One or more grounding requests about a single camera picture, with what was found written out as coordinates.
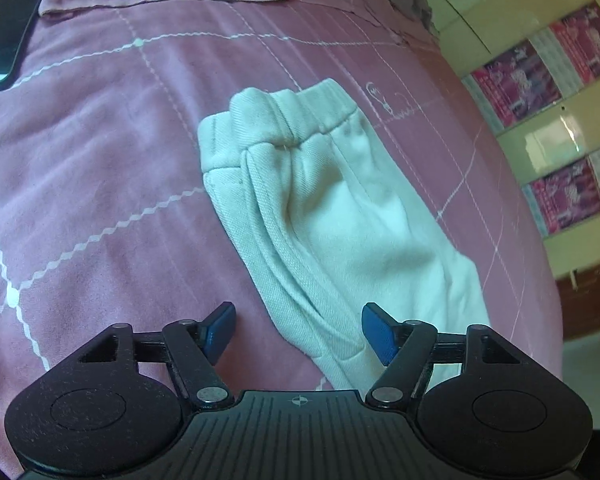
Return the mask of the white pants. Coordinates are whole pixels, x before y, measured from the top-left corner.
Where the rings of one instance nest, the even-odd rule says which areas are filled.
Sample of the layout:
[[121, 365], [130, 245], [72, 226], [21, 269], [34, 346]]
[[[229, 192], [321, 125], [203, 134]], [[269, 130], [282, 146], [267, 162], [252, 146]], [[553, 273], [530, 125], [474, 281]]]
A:
[[198, 128], [204, 188], [276, 330], [337, 389], [382, 373], [373, 302], [445, 333], [488, 322], [461, 254], [336, 81], [248, 88]]

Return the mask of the purple poster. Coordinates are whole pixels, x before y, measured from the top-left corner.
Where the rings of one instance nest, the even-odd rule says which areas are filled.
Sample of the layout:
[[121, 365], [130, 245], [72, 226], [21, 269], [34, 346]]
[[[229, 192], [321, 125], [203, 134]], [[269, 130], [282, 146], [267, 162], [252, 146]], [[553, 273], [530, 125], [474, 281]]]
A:
[[600, 214], [600, 149], [522, 188], [541, 236], [547, 238]]
[[462, 83], [497, 136], [600, 79], [600, 4], [591, 1], [473, 70]]

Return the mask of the cream wardrobe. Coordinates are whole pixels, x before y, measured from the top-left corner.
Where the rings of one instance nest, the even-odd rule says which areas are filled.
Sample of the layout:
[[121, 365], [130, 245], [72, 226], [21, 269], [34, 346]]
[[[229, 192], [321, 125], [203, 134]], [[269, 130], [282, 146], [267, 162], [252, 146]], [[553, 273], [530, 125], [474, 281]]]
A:
[[[552, 21], [600, 0], [428, 0], [443, 56], [458, 76], [486, 64]], [[600, 80], [498, 136], [527, 184], [600, 148]]]

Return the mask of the lower left purple poster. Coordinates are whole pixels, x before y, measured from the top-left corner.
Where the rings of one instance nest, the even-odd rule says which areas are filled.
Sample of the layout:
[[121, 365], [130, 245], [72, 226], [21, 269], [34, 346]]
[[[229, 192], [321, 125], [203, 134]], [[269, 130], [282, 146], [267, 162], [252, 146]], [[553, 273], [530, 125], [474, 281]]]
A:
[[600, 4], [591, 1], [473, 70], [462, 83], [497, 136], [600, 79]]

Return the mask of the upper left purple poster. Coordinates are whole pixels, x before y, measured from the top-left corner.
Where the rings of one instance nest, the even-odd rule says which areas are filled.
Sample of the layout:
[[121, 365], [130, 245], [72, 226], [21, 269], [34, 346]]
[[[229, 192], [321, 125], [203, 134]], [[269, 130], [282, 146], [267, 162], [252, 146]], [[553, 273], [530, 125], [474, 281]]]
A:
[[547, 238], [600, 214], [600, 149], [522, 188], [541, 236]]

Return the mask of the pink checked bedspread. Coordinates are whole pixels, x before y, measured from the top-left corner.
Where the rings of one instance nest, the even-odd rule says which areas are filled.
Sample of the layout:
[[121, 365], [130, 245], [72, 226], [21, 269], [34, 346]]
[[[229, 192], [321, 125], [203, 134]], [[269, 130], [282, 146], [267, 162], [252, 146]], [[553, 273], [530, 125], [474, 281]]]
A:
[[454, 246], [493, 327], [553, 373], [562, 314], [509, 164], [434, 37], [382, 0], [147, 0], [42, 18], [0, 92], [0, 469], [9, 402], [117, 322], [152, 332], [230, 300], [235, 391], [310, 390], [202, 187], [196, 132], [236, 92], [336, 80]]

